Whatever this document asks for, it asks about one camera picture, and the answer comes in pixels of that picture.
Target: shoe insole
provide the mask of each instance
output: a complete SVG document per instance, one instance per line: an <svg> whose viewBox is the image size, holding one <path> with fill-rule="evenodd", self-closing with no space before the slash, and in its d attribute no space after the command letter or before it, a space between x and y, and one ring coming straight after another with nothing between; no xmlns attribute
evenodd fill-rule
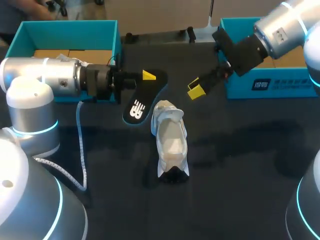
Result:
<svg viewBox="0 0 320 240"><path fill-rule="evenodd" d="M156 80L142 80L142 74L137 79L135 92L123 112L123 120L127 124L143 123L158 94L168 83L166 72L157 69L146 69L146 71L156 76Z"/></svg>
<svg viewBox="0 0 320 240"><path fill-rule="evenodd" d="M170 119L164 120L159 127L162 149L164 153L181 154L184 150L181 125Z"/></svg>

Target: teal box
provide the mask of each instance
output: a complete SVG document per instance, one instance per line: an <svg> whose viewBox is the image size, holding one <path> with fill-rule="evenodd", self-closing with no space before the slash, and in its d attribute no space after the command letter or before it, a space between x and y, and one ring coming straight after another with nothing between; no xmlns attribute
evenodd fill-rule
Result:
<svg viewBox="0 0 320 240"><path fill-rule="evenodd" d="M254 33L260 17L222 18L223 28L237 43ZM220 53L219 59L225 57ZM306 67L254 68L239 77L234 73L225 84L228 99L317 97Z"/></svg>
<svg viewBox="0 0 320 240"><path fill-rule="evenodd" d="M24 21L5 57L32 57L37 49L110 50L112 56L120 55L122 46L118 21ZM57 97L56 100L76 102L88 98L83 92L78 99Z"/></svg>

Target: black insole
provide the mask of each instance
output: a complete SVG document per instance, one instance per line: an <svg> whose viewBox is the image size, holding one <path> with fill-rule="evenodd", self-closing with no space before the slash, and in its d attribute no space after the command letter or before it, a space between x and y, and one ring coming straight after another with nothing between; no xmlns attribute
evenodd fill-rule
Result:
<svg viewBox="0 0 320 240"><path fill-rule="evenodd" d="M142 80L141 75L136 81L135 92L123 112L123 120L127 124L141 124L146 120L155 99L168 83L166 72L157 69L146 71L155 75L156 80Z"/></svg>

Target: person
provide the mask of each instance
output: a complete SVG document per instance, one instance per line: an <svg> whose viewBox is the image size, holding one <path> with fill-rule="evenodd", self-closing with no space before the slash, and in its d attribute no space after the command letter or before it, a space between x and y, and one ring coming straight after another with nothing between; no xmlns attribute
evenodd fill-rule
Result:
<svg viewBox="0 0 320 240"><path fill-rule="evenodd" d="M49 10L36 0L0 0L0 38L8 45L24 20L53 20Z"/></svg>

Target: table surface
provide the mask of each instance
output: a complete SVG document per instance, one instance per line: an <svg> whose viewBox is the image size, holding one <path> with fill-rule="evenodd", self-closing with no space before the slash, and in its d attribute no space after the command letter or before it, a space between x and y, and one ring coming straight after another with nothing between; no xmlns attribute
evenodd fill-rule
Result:
<svg viewBox="0 0 320 240"><path fill-rule="evenodd" d="M187 183L157 181L150 120L127 125L122 105L81 109L88 187L88 240L286 240L286 206L319 149L320 100L227 100L223 84L191 101L187 84L217 64L212 43L127 45L124 68L159 68L168 85L157 100L184 111ZM0 127L10 125L0 95ZM57 105L60 150L53 160L82 180L76 104ZM59 179L67 186L63 177Z"/></svg>

